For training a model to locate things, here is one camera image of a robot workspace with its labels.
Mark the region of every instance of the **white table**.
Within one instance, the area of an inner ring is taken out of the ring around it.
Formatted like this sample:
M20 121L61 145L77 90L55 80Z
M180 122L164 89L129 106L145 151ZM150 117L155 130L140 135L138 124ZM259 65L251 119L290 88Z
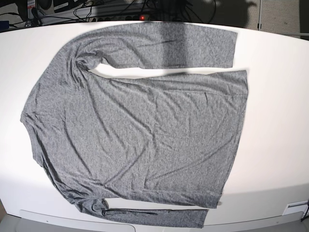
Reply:
M8 214L20 217L25 210L110 222L80 213L57 192L33 160L28 133L19 119L34 84L66 42L86 31L123 23L132 22L57 25L0 34L0 199ZM246 69L249 97L239 149L221 205L209 211L205 225L280 216L287 203L309 197L309 42L248 29L207 26L238 32L234 66L188 71ZM103 65L97 72L100 70L116 76L163 72L115 70ZM122 199L110 199L109 204L121 208L188 208ZM144 226L134 227L144 230ZM151 227L151 231L162 231L162 227Z

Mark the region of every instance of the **gray long-sleeve shirt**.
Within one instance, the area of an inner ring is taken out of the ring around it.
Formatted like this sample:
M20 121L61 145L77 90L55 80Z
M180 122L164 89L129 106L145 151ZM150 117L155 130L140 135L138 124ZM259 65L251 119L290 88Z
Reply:
M216 208L232 167L246 72L106 79L99 63L144 69L231 67L236 33L180 23L120 25L66 44L21 116L34 159L81 212L199 227L207 210L109 209L104 198Z

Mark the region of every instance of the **heather gray shirt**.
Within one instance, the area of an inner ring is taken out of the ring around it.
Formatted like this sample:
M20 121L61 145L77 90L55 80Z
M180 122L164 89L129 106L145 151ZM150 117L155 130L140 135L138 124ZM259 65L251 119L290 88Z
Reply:
M206 209L109 209L104 198L216 208L241 134L246 72L133 80L89 70L99 63L227 68L236 36L181 23L142 23L73 39L43 73L21 116L34 159L83 213L201 228Z

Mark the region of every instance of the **fabric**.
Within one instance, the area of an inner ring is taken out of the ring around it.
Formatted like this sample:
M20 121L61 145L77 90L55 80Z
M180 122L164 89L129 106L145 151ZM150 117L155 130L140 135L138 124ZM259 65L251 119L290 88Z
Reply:
M104 198L216 208L232 167L246 72L106 79L99 63L145 69L231 67L236 33L179 23L102 28L66 44L21 121L34 159L81 212L118 222L203 226L203 210L109 209Z

